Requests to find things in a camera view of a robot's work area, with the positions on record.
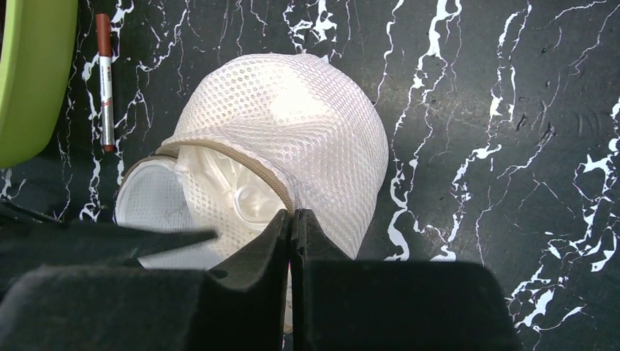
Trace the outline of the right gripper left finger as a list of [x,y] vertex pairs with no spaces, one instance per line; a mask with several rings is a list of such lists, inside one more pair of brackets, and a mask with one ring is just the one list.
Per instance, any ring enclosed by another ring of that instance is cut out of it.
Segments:
[[42,265],[1,290],[1,348],[280,350],[290,226],[209,269]]

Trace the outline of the white bra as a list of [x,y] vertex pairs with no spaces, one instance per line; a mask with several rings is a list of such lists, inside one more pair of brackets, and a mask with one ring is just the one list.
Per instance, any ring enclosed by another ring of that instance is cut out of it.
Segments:
[[221,245],[247,244],[286,208],[247,166],[206,147],[180,147],[174,172],[192,218],[214,229]]

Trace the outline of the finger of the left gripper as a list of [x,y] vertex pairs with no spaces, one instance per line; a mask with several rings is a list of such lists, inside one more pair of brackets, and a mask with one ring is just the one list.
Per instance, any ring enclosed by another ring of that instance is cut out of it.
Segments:
[[1,202],[1,290],[42,265],[133,265],[138,258],[216,239],[213,230],[155,233],[112,223],[60,222]]

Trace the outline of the round white mesh laundry bag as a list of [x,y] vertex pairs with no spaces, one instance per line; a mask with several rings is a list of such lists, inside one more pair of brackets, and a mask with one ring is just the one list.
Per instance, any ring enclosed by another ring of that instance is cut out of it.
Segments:
[[[200,82],[171,136],[126,172],[115,205],[119,225],[214,230],[189,212],[174,172],[182,146],[206,147],[247,166],[280,196],[283,210],[313,211],[349,258],[371,223],[389,156],[378,112],[342,71],[311,54],[240,56]],[[209,269],[249,243],[221,245],[216,234],[208,244],[141,257],[140,264]]]

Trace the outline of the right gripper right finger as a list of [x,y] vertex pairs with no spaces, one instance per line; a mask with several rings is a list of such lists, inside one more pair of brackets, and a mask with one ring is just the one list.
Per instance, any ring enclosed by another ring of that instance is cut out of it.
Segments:
[[519,350],[502,290],[475,263],[351,260],[310,210],[290,247],[295,350]]

